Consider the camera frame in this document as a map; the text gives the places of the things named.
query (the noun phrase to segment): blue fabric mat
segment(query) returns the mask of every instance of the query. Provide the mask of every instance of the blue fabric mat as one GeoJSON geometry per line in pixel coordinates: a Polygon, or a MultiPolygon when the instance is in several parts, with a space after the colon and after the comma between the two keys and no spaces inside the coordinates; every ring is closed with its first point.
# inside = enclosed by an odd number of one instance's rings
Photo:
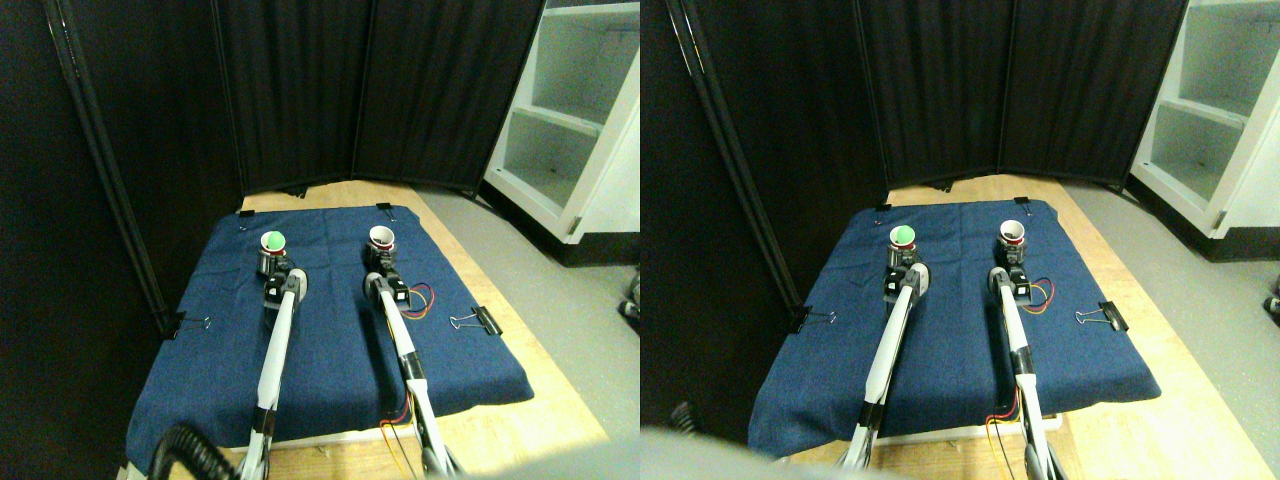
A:
{"type": "MultiPolygon", "coordinates": [[[[1043,412],[1158,397],[1128,334],[1075,321],[1076,310],[1097,310],[1106,298],[1057,211],[1043,201],[1029,207],[1033,216],[1012,201],[854,215],[808,300],[814,312],[836,311],[837,320],[787,338],[755,399],[749,445],[787,456],[852,436],[888,312],[882,294],[888,232],[901,224],[915,229],[931,282],[908,319],[881,436],[982,425],[987,415],[1009,410],[1012,372],[987,273],[996,266],[1000,223],[1010,219],[1027,227],[1028,276],[1047,276],[1057,291],[1044,314],[1020,311],[1043,412]]],[[[1124,314],[1125,306],[1117,307],[1124,314]]]]}
{"type": "MultiPolygon", "coordinates": [[[[404,320],[435,413],[532,398],[525,370],[502,337],[449,325],[451,315],[471,314],[475,298],[417,215],[402,206],[393,214],[394,223],[376,207],[223,218],[178,307],[188,317],[210,316],[212,324],[207,330],[182,332],[160,347],[129,421],[129,461],[142,471],[150,468],[160,436],[178,422],[195,425],[223,447],[248,444],[259,374],[276,314],[262,307],[264,278],[255,270],[259,237],[268,230],[284,233],[289,257],[308,279],[280,380],[276,442],[376,428],[404,406],[387,321],[362,293],[360,255],[374,225],[396,232],[396,266],[404,282],[425,282],[436,293],[425,319],[404,320]]],[[[500,325],[503,319],[495,320],[500,325]]]]}

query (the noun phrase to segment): black hose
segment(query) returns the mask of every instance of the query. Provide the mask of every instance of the black hose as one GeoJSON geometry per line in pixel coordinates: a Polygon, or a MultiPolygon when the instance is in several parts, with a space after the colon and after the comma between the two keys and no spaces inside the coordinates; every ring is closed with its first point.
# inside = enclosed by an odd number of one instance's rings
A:
{"type": "Polygon", "coordinates": [[[227,457],[205,435],[188,425],[177,425],[160,438],[151,458],[148,480],[168,480],[173,463],[180,462],[197,480],[234,480],[238,477],[227,457]]]}

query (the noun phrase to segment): white cup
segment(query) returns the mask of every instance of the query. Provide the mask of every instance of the white cup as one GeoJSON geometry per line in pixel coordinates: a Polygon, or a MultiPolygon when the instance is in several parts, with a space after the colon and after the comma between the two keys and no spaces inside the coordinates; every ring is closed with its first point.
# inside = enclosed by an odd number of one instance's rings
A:
{"type": "Polygon", "coordinates": [[[1009,244],[1023,243],[1023,236],[1027,234],[1027,227],[1023,227],[1021,221],[1018,220],[1005,220],[1000,224],[1000,241],[1009,244]]]}
{"type": "Polygon", "coordinates": [[[392,229],[378,225],[369,229],[369,241],[374,242],[374,246],[379,250],[392,250],[396,246],[396,232],[392,229]]]}

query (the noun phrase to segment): black curtain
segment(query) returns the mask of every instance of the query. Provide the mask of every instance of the black curtain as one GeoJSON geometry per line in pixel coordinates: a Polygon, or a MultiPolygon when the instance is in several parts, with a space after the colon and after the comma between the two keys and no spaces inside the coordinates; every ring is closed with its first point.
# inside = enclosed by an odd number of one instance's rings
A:
{"type": "Polygon", "coordinates": [[[105,479],[159,347],[40,3],[0,3],[0,474],[105,479]]]}
{"type": "Polygon", "coordinates": [[[207,1],[68,5],[145,252],[177,307],[239,173],[207,1]]]}
{"type": "Polygon", "coordinates": [[[1123,184],[1185,8],[1019,0],[1000,170],[1123,184]]]}
{"type": "Polygon", "coordinates": [[[690,402],[746,440],[755,392],[786,335],[787,302],[751,233],[662,1],[640,9],[640,205],[645,275],[640,421],[690,402]]]}
{"type": "Polygon", "coordinates": [[[800,303],[854,212],[888,195],[852,5],[686,4],[800,303]]]}
{"type": "Polygon", "coordinates": [[[541,1],[380,1],[355,177],[475,191],[541,1]]]}
{"type": "Polygon", "coordinates": [[[852,28],[836,1],[641,6],[641,264],[658,298],[643,424],[690,402],[707,433],[745,443],[791,307],[852,212],[883,202],[852,28]]]}
{"type": "Polygon", "coordinates": [[[1012,1],[858,1],[890,188],[993,173],[1012,1]]]}
{"type": "Polygon", "coordinates": [[[369,3],[216,8],[244,193],[349,177],[369,3]]]}

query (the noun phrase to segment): paper cup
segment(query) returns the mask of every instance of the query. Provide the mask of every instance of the paper cup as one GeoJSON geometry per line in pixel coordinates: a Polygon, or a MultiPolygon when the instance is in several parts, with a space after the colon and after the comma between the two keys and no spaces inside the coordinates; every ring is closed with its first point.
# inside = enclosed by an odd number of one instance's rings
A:
{"type": "Polygon", "coordinates": [[[1009,244],[1023,243],[1023,236],[1027,234],[1027,228],[1023,227],[1021,221],[1018,220],[1005,220],[1000,224],[1000,241],[1009,244]]]}
{"type": "Polygon", "coordinates": [[[378,225],[369,229],[369,241],[374,242],[374,246],[379,250],[392,250],[396,246],[396,232],[392,229],[378,225]]]}
{"type": "Polygon", "coordinates": [[[262,238],[259,239],[259,243],[262,246],[262,251],[264,252],[268,252],[268,253],[271,253],[271,255],[282,255],[282,253],[284,253],[284,236],[280,234],[280,232],[271,230],[271,232],[264,233],[262,238]],[[276,243],[276,242],[273,242],[274,239],[279,241],[278,244],[273,244],[273,243],[276,243]]]}
{"type": "Polygon", "coordinates": [[[888,242],[897,250],[915,248],[915,230],[909,225],[897,225],[888,230],[888,242]]]}

